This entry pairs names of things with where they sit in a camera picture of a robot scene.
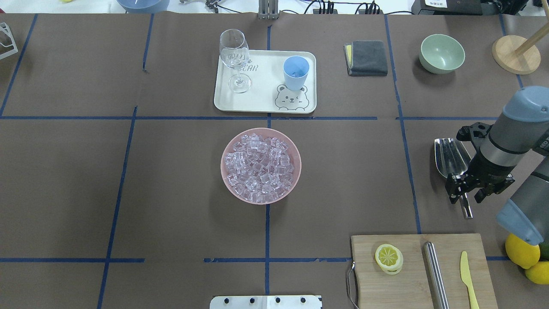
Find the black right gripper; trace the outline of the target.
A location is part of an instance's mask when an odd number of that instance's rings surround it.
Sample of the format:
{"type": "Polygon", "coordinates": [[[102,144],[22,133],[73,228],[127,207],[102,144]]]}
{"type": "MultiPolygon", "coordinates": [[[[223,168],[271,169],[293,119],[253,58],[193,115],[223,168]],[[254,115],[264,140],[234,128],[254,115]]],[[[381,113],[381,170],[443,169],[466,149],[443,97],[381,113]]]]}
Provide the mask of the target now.
{"type": "Polygon", "coordinates": [[[480,203],[486,196],[502,193],[514,183],[511,175],[515,168],[513,153],[506,153],[492,143],[489,135],[492,125],[474,123],[459,129],[456,137],[467,149],[471,161],[461,175],[449,174],[445,189],[452,204],[465,200],[468,192],[478,188],[475,200],[480,203]]]}

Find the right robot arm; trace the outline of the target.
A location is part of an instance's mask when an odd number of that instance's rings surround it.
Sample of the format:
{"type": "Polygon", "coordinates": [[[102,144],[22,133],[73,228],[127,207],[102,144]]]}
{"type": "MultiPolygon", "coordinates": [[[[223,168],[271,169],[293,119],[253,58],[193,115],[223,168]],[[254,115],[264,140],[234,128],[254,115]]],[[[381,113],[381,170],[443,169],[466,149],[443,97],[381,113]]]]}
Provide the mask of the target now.
{"type": "Polygon", "coordinates": [[[496,214],[503,229],[529,245],[548,237],[548,107],[547,87],[526,86],[511,97],[493,124],[461,127],[457,139],[472,143],[475,154],[467,169],[449,174],[445,184],[452,203],[473,190],[477,191],[475,201],[483,202],[515,184],[516,168],[529,153],[537,153],[541,156],[537,166],[521,173],[523,181],[496,214]]]}

